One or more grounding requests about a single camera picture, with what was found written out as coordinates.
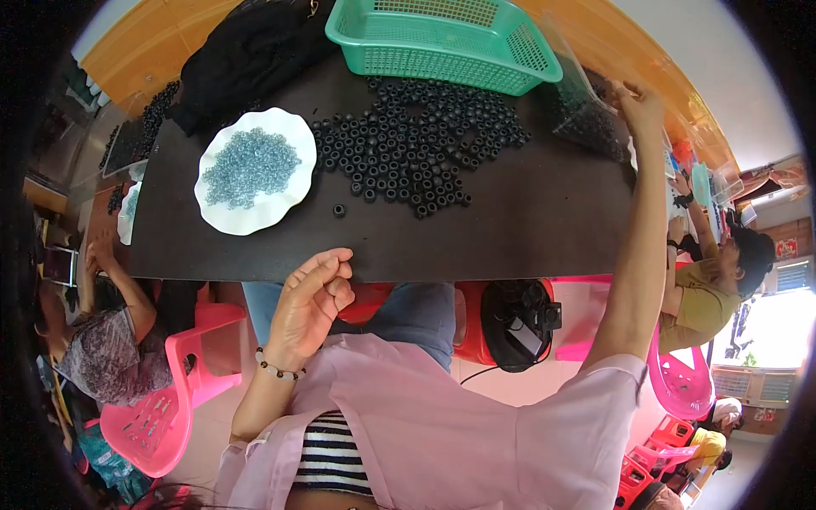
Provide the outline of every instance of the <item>yellow shirt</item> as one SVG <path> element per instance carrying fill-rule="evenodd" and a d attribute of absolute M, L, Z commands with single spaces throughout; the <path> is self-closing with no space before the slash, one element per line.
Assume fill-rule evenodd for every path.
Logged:
<path fill-rule="evenodd" d="M 710 466 L 725 451 L 725 436 L 719 432 L 698 428 L 694 432 L 694 437 L 691 438 L 690 446 L 697 446 L 698 448 L 694 452 L 694 457 L 689 460 L 702 459 L 703 466 Z"/>
<path fill-rule="evenodd" d="M 726 294 L 711 281 L 716 276 L 716 260 L 705 259 L 675 272 L 675 285 L 683 287 L 677 317 L 661 313 L 660 353 L 703 345 L 719 333 L 743 299 Z"/>

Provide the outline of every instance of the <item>pink jacket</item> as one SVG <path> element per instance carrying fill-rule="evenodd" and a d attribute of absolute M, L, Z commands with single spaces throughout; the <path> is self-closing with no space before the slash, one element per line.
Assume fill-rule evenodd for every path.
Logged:
<path fill-rule="evenodd" d="M 217 504 L 284 508 L 306 426 L 339 409 L 381 507 L 609 510 L 646 373 L 634 356 L 609 357 L 516 408 L 375 335 L 332 336 L 306 368 L 291 414 L 223 453 Z"/>

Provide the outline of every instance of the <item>jeans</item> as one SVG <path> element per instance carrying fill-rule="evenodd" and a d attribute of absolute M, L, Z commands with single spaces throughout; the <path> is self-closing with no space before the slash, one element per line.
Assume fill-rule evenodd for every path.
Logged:
<path fill-rule="evenodd" d="M 269 339 L 269 328 L 283 285 L 243 282 L 246 305 L 258 344 Z M 456 316 L 454 286 L 450 283 L 402 283 L 391 292 L 374 316 L 362 326 L 336 319 L 329 335 L 373 333 L 388 342 L 405 342 L 422 348 L 450 372 L 454 353 Z"/>

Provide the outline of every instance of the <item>black and white striped shirt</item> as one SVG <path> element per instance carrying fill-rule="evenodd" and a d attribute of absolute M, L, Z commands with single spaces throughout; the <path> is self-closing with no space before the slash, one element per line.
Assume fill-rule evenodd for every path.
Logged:
<path fill-rule="evenodd" d="M 372 495 L 352 431 L 340 411 L 323 413 L 306 427 L 292 488 Z"/>

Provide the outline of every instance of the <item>wavy-edged white plate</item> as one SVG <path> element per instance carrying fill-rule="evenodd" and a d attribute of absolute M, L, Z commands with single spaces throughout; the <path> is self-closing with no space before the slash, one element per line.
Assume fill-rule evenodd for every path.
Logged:
<path fill-rule="evenodd" d="M 251 131 L 256 127 L 270 135 L 278 133 L 285 136 L 286 142 L 294 147 L 298 154 L 301 163 L 295 167 L 286 190 L 271 195 L 258 193 L 255 196 L 255 205 L 250 209 L 237 207 L 230 210 L 226 202 L 208 206 L 206 195 L 210 185 L 204 182 L 202 176 L 215 166 L 215 155 L 224 149 L 233 133 Z M 317 147 L 314 136 L 300 115 L 288 113 L 280 108 L 244 113 L 238 122 L 225 127 L 215 135 L 198 162 L 198 181 L 194 192 L 198 206 L 201 207 L 202 218 L 216 230 L 234 236 L 246 236 L 256 230 L 270 227 L 282 220 L 292 206 L 301 203 L 306 197 L 309 188 L 312 187 L 312 169 L 316 162 Z"/>
<path fill-rule="evenodd" d="M 131 245 L 131 234 L 133 233 L 133 219 L 136 217 L 136 207 L 139 205 L 139 193 L 142 189 L 142 182 L 133 184 L 127 190 L 127 195 L 122 199 L 122 208 L 116 218 L 116 231 L 119 234 L 119 241 L 125 246 Z M 128 206 L 133 204 L 133 214 L 128 214 Z"/>

